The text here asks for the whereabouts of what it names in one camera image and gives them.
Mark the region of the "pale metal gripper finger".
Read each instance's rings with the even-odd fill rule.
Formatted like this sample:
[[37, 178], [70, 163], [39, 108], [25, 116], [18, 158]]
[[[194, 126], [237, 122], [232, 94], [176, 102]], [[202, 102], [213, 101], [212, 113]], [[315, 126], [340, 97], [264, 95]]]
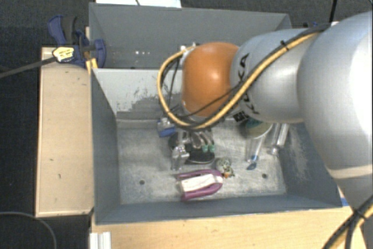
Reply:
[[178, 145], [171, 152], [171, 170], [181, 170], [189, 158], [189, 153], [184, 145]]
[[185, 130], [178, 130], [177, 131], [177, 146], [190, 146], [192, 144], [191, 133]]

